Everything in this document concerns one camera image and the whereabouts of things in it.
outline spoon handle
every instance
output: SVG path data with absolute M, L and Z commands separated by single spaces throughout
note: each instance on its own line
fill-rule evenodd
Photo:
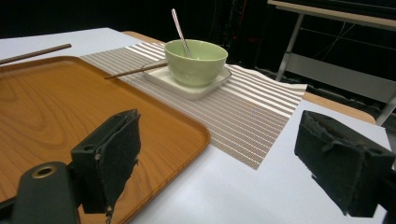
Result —
M 187 47 L 186 40 L 184 39 L 183 33 L 181 32 L 180 24 L 178 23 L 177 14 L 174 8 L 172 8 L 172 17 L 175 21 L 175 26 L 177 28 L 178 35 L 180 36 L 181 43 L 183 43 L 184 50 L 186 50 L 187 56 L 191 58 L 189 47 Z

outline placemat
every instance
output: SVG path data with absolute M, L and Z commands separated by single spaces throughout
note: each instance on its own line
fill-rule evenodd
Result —
M 163 44 L 140 43 L 81 59 L 116 75 L 164 59 Z M 306 85 L 276 82 L 238 65 L 225 67 L 232 72 L 230 80 L 195 101 L 147 81 L 142 73 L 120 79 L 201 121 L 211 132 L 213 146 L 257 170 L 300 103 Z

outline white plate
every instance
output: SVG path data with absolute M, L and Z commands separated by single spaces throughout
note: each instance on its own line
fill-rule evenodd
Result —
M 146 64 L 143 67 L 152 66 L 158 63 L 166 63 L 166 60 L 161 60 L 155 63 Z M 208 84 L 207 86 L 203 87 L 190 87 L 181 85 L 177 82 L 169 73 L 169 69 L 167 66 L 157 69 L 152 69 L 144 72 L 143 77 L 148 81 L 161 86 L 185 99 L 188 100 L 197 100 L 205 95 L 209 94 L 217 87 L 221 86 L 231 77 L 231 72 L 223 67 L 220 74 L 216 77 L 216 79 Z

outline wooden tray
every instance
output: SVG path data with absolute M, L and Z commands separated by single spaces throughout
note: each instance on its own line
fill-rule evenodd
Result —
M 0 202 L 20 176 L 46 161 L 71 161 L 70 150 L 110 116 L 137 108 L 142 148 L 113 223 L 126 222 L 209 144 L 210 133 L 128 84 L 75 57 L 0 67 Z M 82 223 L 104 223 L 85 215 Z

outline bowl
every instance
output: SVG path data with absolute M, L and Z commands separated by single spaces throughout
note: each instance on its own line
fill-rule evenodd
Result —
M 169 72 L 182 85 L 204 86 L 216 79 L 228 57 L 227 50 L 215 44 L 187 39 L 191 58 L 183 48 L 181 40 L 165 44 L 165 58 Z

